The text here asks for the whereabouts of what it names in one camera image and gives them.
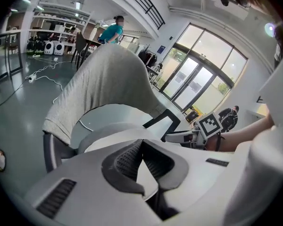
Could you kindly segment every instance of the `teal shirt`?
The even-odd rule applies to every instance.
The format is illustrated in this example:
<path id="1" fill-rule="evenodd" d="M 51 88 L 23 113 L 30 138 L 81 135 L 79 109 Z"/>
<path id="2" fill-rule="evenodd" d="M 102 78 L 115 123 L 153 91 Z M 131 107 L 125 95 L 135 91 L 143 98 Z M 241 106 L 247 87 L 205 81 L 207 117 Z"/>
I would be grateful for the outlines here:
<path id="1" fill-rule="evenodd" d="M 103 34 L 100 36 L 100 40 L 110 40 L 115 33 L 117 33 L 119 36 L 122 35 L 123 33 L 123 28 L 122 26 L 119 26 L 117 24 L 115 25 L 111 25 L 109 26 L 104 32 Z M 118 42 L 118 38 L 115 39 L 114 41 L 112 41 L 111 43 L 117 43 Z"/>

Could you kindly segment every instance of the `white speaker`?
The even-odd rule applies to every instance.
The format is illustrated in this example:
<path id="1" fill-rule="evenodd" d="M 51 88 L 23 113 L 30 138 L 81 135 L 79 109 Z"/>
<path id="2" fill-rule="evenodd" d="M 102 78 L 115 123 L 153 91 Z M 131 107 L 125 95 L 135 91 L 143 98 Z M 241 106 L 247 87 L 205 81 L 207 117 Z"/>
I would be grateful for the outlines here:
<path id="1" fill-rule="evenodd" d="M 52 41 L 48 41 L 45 44 L 44 54 L 45 55 L 52 55 L 54 50 L 54 45 Z"/>
<path id="2" fill-rule="evenodd" d="M 54 55 L 63 55 L 64 54 L 64 43 L 57 43 L 55 45 L 55 51 L 53 52 Z"/>

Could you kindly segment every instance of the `railing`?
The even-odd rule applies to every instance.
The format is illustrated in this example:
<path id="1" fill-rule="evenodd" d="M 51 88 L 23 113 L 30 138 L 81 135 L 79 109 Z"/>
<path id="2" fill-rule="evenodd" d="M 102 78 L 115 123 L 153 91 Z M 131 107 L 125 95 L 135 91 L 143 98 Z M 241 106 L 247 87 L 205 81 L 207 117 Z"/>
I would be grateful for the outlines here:
<path id="1" fill-rule="evenodd" d="M 160 29 L 162 25 L 166 24 L 154 4 L 151 0 L 135 0 L 145 11 L 146 14 L 152 19 L 157 29 Z"/>

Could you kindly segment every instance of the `gray floor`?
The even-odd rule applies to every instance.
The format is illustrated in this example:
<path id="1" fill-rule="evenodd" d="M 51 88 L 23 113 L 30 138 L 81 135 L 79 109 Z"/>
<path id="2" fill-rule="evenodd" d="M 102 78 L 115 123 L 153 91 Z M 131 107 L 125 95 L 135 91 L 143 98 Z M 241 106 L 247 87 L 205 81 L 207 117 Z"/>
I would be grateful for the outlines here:
<path id="1" fill-rule="evenodd" d="M 0 103 L 16 90 L 25 77 L 42 69 L 44 62 L 28 58 L 22 55 L 23 70 L 9 78 L 0 81 Z M 53 59 L 54 56 L 42 56 Z M 58 57 L 58 61 L 70 61 L 70 56 Z M 11 56 L 11 66 L 18 67 L 17 55 Z M 0 58 L 0 68 L 4 66 L 4 60 Z M 62 63 L 55 70 L 47 70 L 37 74 L 43 75 L 67 85 L 75 73 L 74 63 Z M 33 83 L 27 81 L 8 102 L 0 106 L 0 148 L 7 156 L 7 168 L 0 173 L 0 180 L 4 186 L 19 195 L 24 195 L 27 190 L 46 174 L 43 157 L 42 124 L 52 105 L 52 100 L 61 93 L 60 87 L 46 78 Z M 183 115 L 163 95 L 154 90 L 159 100 L 165 104 L 182 121 L 177 130 L 188 129 L 189 125 Z M 138 109 L 126 105 L 106 105 L 87 113 L 83 123 L 91 128 L 98 129 L 114 122 L 127 121 L 136 124 L 144 124 L 151 117 Z M 149 128 L 157 136 L 163 135 L 171 124 L 168 118 Z M 77 148 L 79 142 L 89 133 L 81 124 L 76 124 L 71 146 Z"/>

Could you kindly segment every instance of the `white cable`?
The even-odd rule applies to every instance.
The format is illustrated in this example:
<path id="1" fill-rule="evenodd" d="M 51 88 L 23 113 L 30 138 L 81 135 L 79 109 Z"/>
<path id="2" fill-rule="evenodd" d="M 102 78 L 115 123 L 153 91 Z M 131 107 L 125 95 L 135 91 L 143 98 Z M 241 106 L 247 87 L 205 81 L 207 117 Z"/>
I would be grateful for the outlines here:
<path id="1" fill-rule="evenodd" d="M 39 61 L 43 61 L 43 60 L 52 61 L 52 60 L 45 59 L 45 58 L 35 58 L 35 57 L 29 57 L 29 58 L 33 58 L 33 59 L 36 59 L 36 60 L 39 60 Z M 42 71 L 46 70 L 48 67 L 51 67 L 52 69 L 55 69 L 57 64 L 66 63 L 66 62 L 70 62 L 70 61 L 58 62 L 58 63 L 55 63 L 55 64 L 51 64 L 51 63 L 45 62 L 45 63 L 48 63 L 48 64 L 50 64 L 50 65 L 45 66 L 43 69 L 40 69 L 40 70 L 37 70 L 37 71 L 33 72 L 31 75 L 25 77 L 25 79 L 27 80 L 27 79 L 31 78 L 33 75 L 36 76 L 38 72 L 42 72 Z M 41 76 L 41 77 L 39 77 L 39 78 L 36 77 L 34 80 L 37 81 L 38 79 L 41 79 L 41 78 L 46 78 L 46 79 L 48 79 L 48 80 L 50 80 L 50 81 L 53 81 L 55 84 L 59 85 L 60 88 L 61 88 L 61 90 L 63 91 L 63 87 L 62 87 L 61 84 L 57 83 L 57 82 L 56 82 L 55 80 L 53 80 L 53 79 L 48 78 L 48 77 L 45 76 L 45 75 L 44 75 L 44 76 Z M 92 129 L 86 127 L 86 126 L 83 124 L 83 122 L 82 122 L 81 120 L 79 120 L 79 122 L 80 122 L 80 124 L 81 124 L 83 127 L 85 127 L 87 130 L 93 131 Z"/>

